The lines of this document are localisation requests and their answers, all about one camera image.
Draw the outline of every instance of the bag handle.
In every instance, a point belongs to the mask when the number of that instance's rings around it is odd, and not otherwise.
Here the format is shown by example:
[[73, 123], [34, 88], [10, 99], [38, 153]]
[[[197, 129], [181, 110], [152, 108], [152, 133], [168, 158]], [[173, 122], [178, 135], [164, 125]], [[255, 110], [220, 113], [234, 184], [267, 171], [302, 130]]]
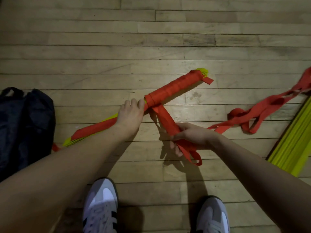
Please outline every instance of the bag handle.
[[7, 94], [9, 94], [11, 90], [13, 91], [13, 95], [10, 96], [11, 98], [20, 99], [24, 97], [24, 92], [22, 90], [17, 89], [15, 87], [9, 87], [9, 88], [2, 90], [0, 94], [0, 98], [7, 96]]

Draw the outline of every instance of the person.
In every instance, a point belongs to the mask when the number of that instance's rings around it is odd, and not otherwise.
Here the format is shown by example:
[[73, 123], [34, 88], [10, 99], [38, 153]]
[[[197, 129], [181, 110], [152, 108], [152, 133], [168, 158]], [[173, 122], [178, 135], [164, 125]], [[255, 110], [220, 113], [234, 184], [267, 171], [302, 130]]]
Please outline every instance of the person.
[[[49, 232], [71, 198], [101, 168], [107, 156], [139, 129], [144, 100], [126, 100], [117, 122], [66, 149], [53, 153], [0, 183], [0, 232]], [[186, 139], [214, 151], [263, 211], [284, 232], [311, 232], [311, 186], [240, 147], [223, 135], [189, 123], [172, 141]], [[171, 142], [171, 148], [181, 155]], [[107, 178], [95, 181], [85, 201], [85, 233], [116, 232], [118, 199]], [[197, 231], [228, 233], [222, 201], [210, 196], [198, 215]]]

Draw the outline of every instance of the shoe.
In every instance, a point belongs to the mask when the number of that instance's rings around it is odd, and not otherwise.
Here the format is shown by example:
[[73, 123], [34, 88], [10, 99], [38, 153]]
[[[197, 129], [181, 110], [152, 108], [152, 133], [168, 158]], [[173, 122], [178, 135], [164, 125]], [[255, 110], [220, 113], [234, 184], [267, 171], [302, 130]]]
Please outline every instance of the shoe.
[[208, 196], [196, 220], [196, 232], [229, 233], [229, 220], [225, 205], [216, 196]]
[[118, 198], [107, 178], [94, 182], [83, 209], [83, 233], [116, 233]]

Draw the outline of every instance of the black stripe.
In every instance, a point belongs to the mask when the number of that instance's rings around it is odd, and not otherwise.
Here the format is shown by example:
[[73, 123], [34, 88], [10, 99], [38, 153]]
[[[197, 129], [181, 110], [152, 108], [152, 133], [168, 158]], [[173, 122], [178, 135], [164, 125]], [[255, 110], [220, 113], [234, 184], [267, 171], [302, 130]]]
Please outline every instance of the black stripe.
[[83, 227], [84, 227], [85, 224], [86, 224], [86, 220], [87, 220], [87, 218], [83, 220]]
[[114, 211], [111, 211], [111, 217], [114, 217], [115, 219], [117, 219], [117, 213]]
[[117, 224], [116, 224], [115, 222], [112, 223], [112, 228], [113, 228], [114, 230], [117, 230]]

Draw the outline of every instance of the black bag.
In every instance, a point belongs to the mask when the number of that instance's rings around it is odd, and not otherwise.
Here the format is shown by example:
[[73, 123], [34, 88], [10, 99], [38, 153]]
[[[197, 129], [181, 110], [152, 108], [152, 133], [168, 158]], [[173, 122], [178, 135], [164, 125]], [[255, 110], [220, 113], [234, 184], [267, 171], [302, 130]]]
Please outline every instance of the black bag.
[[55, 131], [53, 100], [33, 89], [0, 95], [0, 182], [51, 153]]

